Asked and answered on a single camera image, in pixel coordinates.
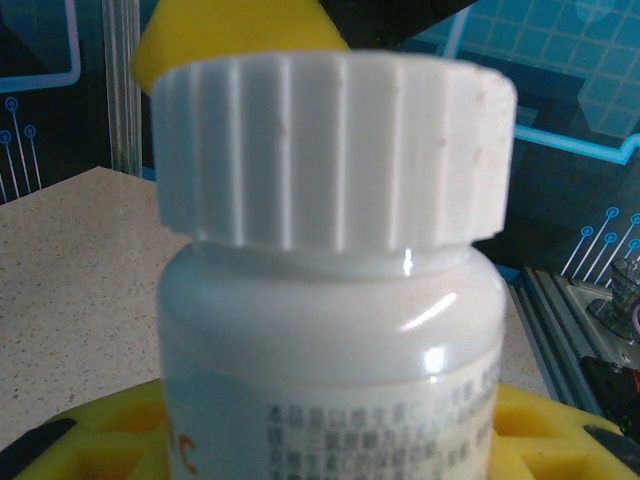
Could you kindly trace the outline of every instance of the countertop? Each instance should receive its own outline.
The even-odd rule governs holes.
[[[152,182],[102,168],[0,206],[0,449],[159,376],[156,280],[187,242]],[[502,380],[547,395],[511,301]]]

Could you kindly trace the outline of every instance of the bottle neck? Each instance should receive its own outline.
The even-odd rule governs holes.
[[[212,242],[194,242],[191,250],[205,261],[238,273],[371,279],[433,275],[465,263],[473,251],[469,245],[459,245],[427,251],[406,248],[397,252],[337,254],[232,248]]]

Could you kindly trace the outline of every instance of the yellow block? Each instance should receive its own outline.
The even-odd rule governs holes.
[[[133,59],[148,95],[173,67],[274,50],[347,50],[317,0],[160,0]]]
[[[101,398],[52,420],[56,418],[78,423],[16,480],[168,480],[168,430],[160,381]],[[489,480],[636,480],[583,425],[619,433],[603,418],[500,385]]]

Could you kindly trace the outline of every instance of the bottle label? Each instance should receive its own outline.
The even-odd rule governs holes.
[[[205,371],[163,343],[172,478],[485,479],[499,353],[408,384],[302,388]]]

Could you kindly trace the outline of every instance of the bottle cap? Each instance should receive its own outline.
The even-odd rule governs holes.
[[[197,241],[398,251],[503,227],[516,94],[495,71],[272,53],[171,70],[151,98],[161,220]]]

